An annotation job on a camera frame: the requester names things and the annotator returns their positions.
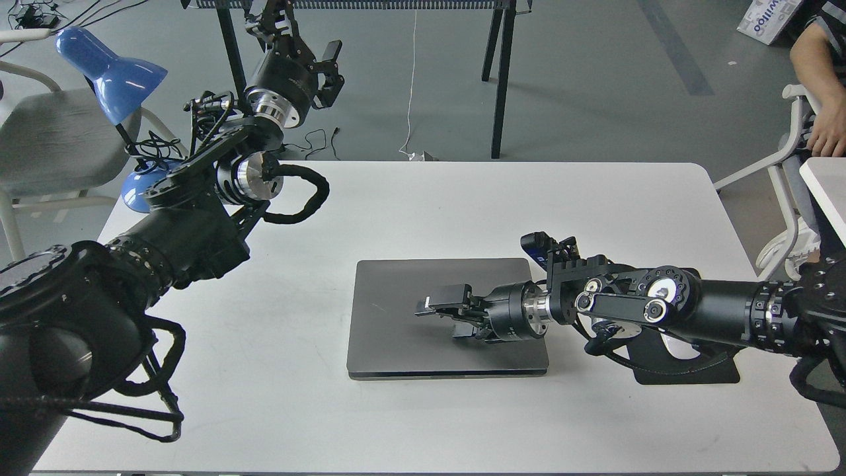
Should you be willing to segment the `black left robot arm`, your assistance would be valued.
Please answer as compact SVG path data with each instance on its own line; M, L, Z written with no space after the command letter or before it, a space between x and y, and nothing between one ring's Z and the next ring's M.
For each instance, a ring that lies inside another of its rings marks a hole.
M106 244L54 246L3 269L3 475L29 474L68 418L163 443L181 436L169 380L186 333L148 310L245 262L258 221L302 222L330 193L323 175L277 158L285 130L332 106L344 85L341 41L317 59L294 6L250 4L245 29L263 60L238 97L188 105L200 144L143 192L150 213Z

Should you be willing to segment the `person's forearm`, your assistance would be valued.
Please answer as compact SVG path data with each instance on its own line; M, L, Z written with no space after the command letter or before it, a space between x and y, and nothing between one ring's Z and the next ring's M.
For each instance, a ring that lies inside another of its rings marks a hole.
M822 26L812 23L798 37L790 60L798 81L821 103L820 116L844 120L845 90L835 71L829 38Z

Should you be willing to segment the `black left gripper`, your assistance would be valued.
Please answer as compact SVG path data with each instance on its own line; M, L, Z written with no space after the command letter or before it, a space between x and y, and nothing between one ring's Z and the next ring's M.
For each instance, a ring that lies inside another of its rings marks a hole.
M251 1L245 30L272 42L246 88L254 115L280 129L301 126L308 112L330 108L344 87L338 57L342 41L327 44L321 61L297 34L293 1Z

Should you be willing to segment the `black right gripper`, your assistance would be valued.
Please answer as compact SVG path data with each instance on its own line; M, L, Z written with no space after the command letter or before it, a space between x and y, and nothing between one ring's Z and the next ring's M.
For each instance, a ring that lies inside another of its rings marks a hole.
M487 343L543 338L553 324L548 293L531 281L503 284L482 298L469 284L439 286L415 308L415 316L436 314L467 315L471 321L454 319L452 337Z

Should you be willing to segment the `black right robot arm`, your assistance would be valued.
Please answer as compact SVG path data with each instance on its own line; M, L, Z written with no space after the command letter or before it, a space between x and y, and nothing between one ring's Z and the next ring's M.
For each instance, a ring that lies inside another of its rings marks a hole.
M800 269L798 282L704 280L694 268L635 268L603 255L583 258L573 236L542 231L521 247L547 277L502 284L474 296L468 284L442 286L418 302L415 315L457 321L459 337L487 343L543 338L550 323L586 338L584 352L632 370L646 366L616 349L647 331L678 338L700 352L694 374L731 360L743 348L797 358L789 374L801 397L844 408L844 391L807 382L827 362L844 384L844 252Z

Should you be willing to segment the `person's hand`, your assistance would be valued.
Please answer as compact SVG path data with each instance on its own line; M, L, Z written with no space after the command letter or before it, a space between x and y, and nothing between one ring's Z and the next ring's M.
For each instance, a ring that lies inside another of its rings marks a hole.
M813 157L845 157L845 109L842 104L829 104L816 115L808 148Z

